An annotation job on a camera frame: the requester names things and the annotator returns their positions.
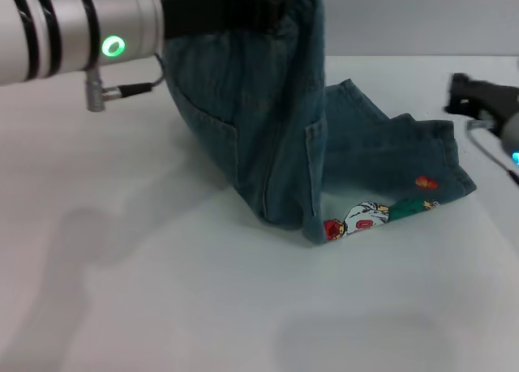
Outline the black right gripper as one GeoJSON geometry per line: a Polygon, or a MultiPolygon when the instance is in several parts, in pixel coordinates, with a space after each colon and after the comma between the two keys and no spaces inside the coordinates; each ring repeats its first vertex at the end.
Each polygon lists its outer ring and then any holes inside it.
{"type": "MultiPolygon", "coordinates": [[[[464,73],[452,74],[448,86],[445,113],[470,113],[470,102],[465,98],[465,87],[470,78],[464,73]]],[[[495,120],[494,135],[502,135],[504,126],[518,114],[518,88],[490,82],[471,82],[471,101],[495,120]]]]}

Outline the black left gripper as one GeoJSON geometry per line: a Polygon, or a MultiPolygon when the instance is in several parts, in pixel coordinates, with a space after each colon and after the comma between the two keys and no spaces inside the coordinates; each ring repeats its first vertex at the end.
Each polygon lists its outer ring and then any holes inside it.
{"type": "Polygon", "coordinates": [[[172,39],[247,30],[273,33],[290,0],[161,0],[164,36],[172,39]]]}

